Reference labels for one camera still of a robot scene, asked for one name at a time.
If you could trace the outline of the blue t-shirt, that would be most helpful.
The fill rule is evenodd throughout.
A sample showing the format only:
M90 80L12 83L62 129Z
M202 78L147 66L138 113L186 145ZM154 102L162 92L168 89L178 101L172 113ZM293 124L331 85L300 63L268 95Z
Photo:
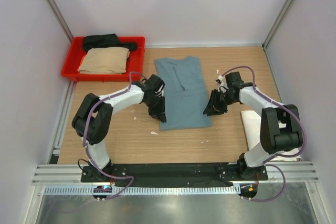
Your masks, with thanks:
M161 131L211 127L211 118L203 113L208 94L198 57L161 58L155 61L157 75L164 81L166 122Z

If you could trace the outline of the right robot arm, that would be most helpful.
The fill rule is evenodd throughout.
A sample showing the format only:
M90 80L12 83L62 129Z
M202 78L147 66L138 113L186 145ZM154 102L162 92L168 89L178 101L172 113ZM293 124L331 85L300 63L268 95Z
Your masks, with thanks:
M239 156L234 177L255 180L262 175L265 164L276 156L290 157L289 152L294 149L301 154L306 133L295 105L273 100L254 82L244 82L239 72L226 72L216 81L219 86L211 91L205 115L222 115L229 105L240 103L251 107L261 118L259 142Z

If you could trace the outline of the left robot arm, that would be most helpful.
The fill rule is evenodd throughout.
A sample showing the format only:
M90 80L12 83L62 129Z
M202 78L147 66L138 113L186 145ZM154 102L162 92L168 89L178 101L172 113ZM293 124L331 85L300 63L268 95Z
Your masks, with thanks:
M71 125L82 140L89 166L98 181L106 182L113 172L104 141L112 116L132 105L144 103L151 118L165 123L164 87L164 81L152 74L148 79L131 81L127 87L114 93L85 96Z

